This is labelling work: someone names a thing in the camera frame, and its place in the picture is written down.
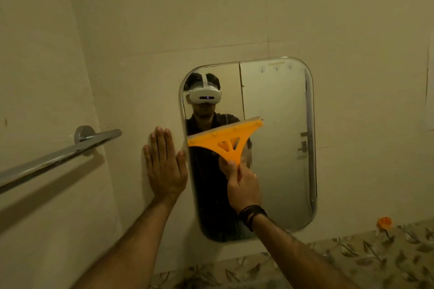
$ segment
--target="floral pattern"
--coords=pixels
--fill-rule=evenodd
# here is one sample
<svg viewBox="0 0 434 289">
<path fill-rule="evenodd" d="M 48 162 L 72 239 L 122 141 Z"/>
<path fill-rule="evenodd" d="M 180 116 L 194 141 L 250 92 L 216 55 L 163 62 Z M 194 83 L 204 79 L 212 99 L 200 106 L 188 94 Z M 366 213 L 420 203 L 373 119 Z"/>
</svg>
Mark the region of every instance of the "floral pattern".
<svg viewBox="0 0 434 289">
<path fill-rule="evenodd" d="M 362 288 L 433 288 L 434 220 L 309 243 Z M 154 275 L 150 289 L 291 288 L 269 253 Z"/>
</svg>

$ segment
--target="person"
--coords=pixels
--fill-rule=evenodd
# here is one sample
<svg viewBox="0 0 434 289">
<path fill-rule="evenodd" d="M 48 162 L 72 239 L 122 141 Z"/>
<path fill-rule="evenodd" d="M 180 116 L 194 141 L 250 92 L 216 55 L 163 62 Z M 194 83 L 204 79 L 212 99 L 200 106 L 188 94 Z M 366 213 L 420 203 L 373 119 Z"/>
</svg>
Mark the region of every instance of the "person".
<svg viewBox="0 0 434 289">
<path fill-rule="evenodd" d="M 73 289 L 148 288 L 163 230 L 187 185 L 184 152 L 175 153 L 170 130 L 157 127 L 144 146 L 154 199 L 126 234 L 76 282 Z M 256 175 L 244 164 L 227 164 L 227 193 L 237 213 L 261 204 Z M 250 215 L 251 227 L 294 289 L 357 289 L 318 253 L 264 214 Z"/>
<path fill-rule="evenodd" d="M 220 90 L 220 81 L 214 74 L 207 73 L 206 77 L 209 85 Z M 192 73 L 185 82 L 184 91 L 201 85 L 202 75 Z M 186 100 L 193 109 L 192 116 L 186 120 L 188 136 L 240 121 L 232 114 L 216 113 L 216 104 L 194 104 L 189 95 Z M 251 164 L 251 148 L 252 142 L 249 139 L 243 149 L 244 162 L 248 167 Z M 229 204 L 226 175 L 220 170 L 219 155 L 196 146 L 190 147 L 189 152 L 203 234 L 218 242 L 251 238 L 251 232 L 239 221 L 238 215 Z"/>
</svg>

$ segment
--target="black bracelet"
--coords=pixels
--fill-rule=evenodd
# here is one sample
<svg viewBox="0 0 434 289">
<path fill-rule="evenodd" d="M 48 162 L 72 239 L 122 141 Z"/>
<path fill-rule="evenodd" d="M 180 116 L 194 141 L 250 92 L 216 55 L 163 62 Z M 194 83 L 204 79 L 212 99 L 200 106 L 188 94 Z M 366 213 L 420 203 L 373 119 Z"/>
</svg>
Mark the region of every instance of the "black bracelet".
<svg viewBox="0 0 434 289">
<path fill-rule="evenodd" d="M 265 210 L 261 206 L 258 206 L 257 204 L 253 204 L 251 206 L 245 207 L 243 210 L 241 210 L 241 212 L 239 214 L 240 220 L 244 223 L 245 226 L 247 226 L 247 228 L 251 232 L 253 232 L 253 229 L 252 229 L 253 218 L 256 215 L 265 215 L 268 217 Z"/>
</svg>

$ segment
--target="rounded rectangular mirror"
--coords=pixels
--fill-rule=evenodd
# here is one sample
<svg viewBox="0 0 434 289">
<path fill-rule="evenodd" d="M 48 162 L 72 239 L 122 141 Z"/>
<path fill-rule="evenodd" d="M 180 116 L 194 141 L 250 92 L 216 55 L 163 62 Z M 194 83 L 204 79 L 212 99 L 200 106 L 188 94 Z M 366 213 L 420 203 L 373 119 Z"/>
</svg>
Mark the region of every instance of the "rounded rectangular mirror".
<svg viewBox="0 0 434 289">
<path fill-rule="evenodd" d="M 258 176 L 263 208 L 289 231 L 312 221 L 316 212 L 313 89 L 302 61 L 280 57 L 198 67 L 182 82 L 181 100 L 186 136 L 261 117 L 263 127 L 245 144 L 242 162 Z M 229 204 L 219 155 L 197 146 L 189 148 L 189 155 L 205 236 L 219 242 L 254 237 Z"/>
</svg>

